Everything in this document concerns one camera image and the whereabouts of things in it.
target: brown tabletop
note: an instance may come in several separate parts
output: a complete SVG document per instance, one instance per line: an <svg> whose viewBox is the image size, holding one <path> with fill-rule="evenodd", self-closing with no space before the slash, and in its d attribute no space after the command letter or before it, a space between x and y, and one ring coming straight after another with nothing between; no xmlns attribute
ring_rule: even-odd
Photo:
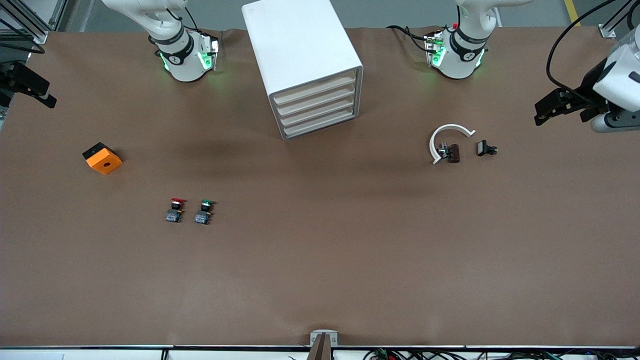
<svg viewBox="0 0 640 360"><path fill-rule="evenodd" d="M397 32L348 33L361 115L291 141L244 31L195 83L144 33L53 33L29 66L58 105L16 96L0 133L0 344L638 344L640 133L534 125L560 29L497 29L460 81ZM611 46L577 28L554 73L577 86ZM432 165L451 122L477 133ZM97 142L125 160L108 176Z"/></svg>

